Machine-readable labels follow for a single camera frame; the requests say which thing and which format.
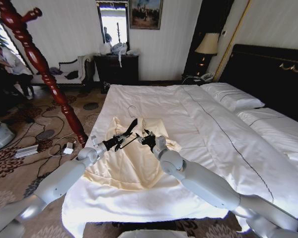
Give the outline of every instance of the white sofa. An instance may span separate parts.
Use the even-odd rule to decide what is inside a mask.
[[[95,62],[93,59],[94,54],[79,56],[71,62],[60,62],[59,70],[63,73],[60,75],[53,75],[56,83],[62,86],[86,86],[93,82],[95,74]],[[65,76],[70,72],[78,70],[78,78],[67,79]],[[31,80],[31,85],[43,85],[42,76],[36,74]]]

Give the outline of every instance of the lampshade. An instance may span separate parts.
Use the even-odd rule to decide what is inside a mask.
[[[206,33],[199,47],[195,50],[202,54],[217,54],[219,33]]]

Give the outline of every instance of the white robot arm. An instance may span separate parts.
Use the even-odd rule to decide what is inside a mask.
[[[257,195],[243,195],[232,189],[219,175],[202,165],[190,162],[166,147],[163,136],[158,138],[146,130],[138,141],[148,145],[160,161],[163,171],[175,176],[190,191],[211,205],[232,211],[246,218],[250,228],[262,238],[298,238],[298,220]]]
[[[137,119],[125,133],[95,144],[95,148],[82,149],[77,158],[65,162],[47,176],[31,196],[1,208],[0,237],[21,237],[24,232],[20,223],[22,220],[34,217],[49,203],[63,196],[88,166],[101,159],[111,147],[116,146],[117,151],[136,125]],[[148,145],[163,171],[175,176],[187,189],[215,207],[228,209],[246,218],[249,226],[262,238],[298,238],[296,218],[259,196],[237,193],[224,178],[168,150],[164,137],[155,138],[152,132],[145,131],[148,136],[143,138],[137,135],[138,141]]]
[[[39,184],[29,197],[10,203],[0,209],[0,237],[21,237],[24,227],[20,223],[30,219],[53,202],[62,197],[69,188],[83,175],[85,169],[101,159],[104,153],[113,146],[115,151],[132,134],[132,129],[137,125],[135,119],[126,132],[114,135],[113,138],[103,141],[94,148],[80,150],[74,160],[66,161],[59,168],[48,175]]]

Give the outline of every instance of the patterned carpet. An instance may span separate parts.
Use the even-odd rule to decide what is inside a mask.
[[[80,92],[79,88],[65,88],[64,92],[70,105],[89,135],[103,106],[106,95],[99,89],[90,92]],[[35,122],[27,123],[32,118]],[[16,133],[12,144],[0,150],[0,207],[13,201],[29,196],[38,184],[59,165],[72,159],[80,150],[77,142],[74,153],[66,156],[57,155],[60,147],[68,141],[75,142],[75,135],[68,126],[60,107],[53,100],[46,88],[36,88],[34,100],[25,101],[0,118]],[[39,144],[39,153],[24,158],[15,159],[17,149]],[[63,227],[61,209],[64,198],[51,203],[41,214],[24,223],[25,238],[70,238],[71,234]],[[87,224],[84,237],[116,238],[124,231],[136,229],[164,229],[186,231],[188,236],[197,238],[253,238],[252,232],[239,234],[240,230],[235,216],[229,213],[224,219],[183,219],[155,223],[101,223]]]

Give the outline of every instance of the red wooden post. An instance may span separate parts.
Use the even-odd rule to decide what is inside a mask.
[[[30,33],[27,31],[26,22],[34,20],[41,15],[41,10],[36,7],[22,17],[16,12],[10,0],[0,0],[0,17],[3,23],[13,31],[14,36],[22,43],[26,56],[41,73],[44,83],[49,86],[54,100],[61,105],[62,113],[66,116],[73,132],[77,135],[78,141],[84,147],[88,137],[73,108],[68,104],[63,92],[58,88],[55,77],[50,74],[46,59],[35,46]]]

